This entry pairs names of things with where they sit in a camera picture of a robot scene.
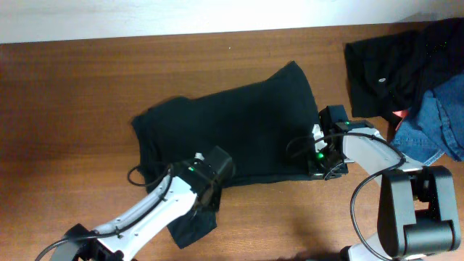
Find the dark green cloth garment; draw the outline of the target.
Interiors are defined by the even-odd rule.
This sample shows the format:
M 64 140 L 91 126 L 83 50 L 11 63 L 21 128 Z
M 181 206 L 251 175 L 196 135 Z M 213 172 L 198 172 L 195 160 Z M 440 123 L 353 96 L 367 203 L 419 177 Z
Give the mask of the dark green cloth garment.
M 287 147 L 303 141 L 318 122 L 307 78 L 290 62 L 259 83 L 198 99 L 179 96 L 150 107 L 131 125 L 140 148 L 138 171 L 152 191 L 167 164 L 215 146 L 236 166 L 225 187 L 310 181 L 307 160 L 291 157 Z

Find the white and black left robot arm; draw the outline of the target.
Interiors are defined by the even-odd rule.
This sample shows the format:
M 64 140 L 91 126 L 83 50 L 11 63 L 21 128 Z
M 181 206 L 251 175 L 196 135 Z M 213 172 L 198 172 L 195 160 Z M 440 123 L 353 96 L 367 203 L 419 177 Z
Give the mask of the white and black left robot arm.
M 52 260 L 132 260 L 164 227 L 190 211 L 217 212 L 224 181 L 235 171 L 219 146 L 168 165 L 159 185 L 129 210 L 89 231 L 81 224 L 48 246 Z

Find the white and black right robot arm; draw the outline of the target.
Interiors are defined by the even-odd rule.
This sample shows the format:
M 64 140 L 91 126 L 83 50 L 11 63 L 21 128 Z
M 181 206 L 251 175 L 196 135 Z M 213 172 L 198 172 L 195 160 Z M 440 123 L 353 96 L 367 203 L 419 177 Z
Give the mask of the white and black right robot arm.
M 357 163 L 367 174 L 354 190 L 350 218 L 360 242 L 340 251 L 341 260 L 422 260 L 451 252 L 461 244 L 455 187 L 451 172 L 429 167 L 389 144 L 366 120 L 351 121 L 341 105 L 319 113 L 312 131 L 311 155 L 318 180 L 344 174 Z M 357 224 L 355 203 L 361 189 L 380 186 L 376 232 L 365 238 Z

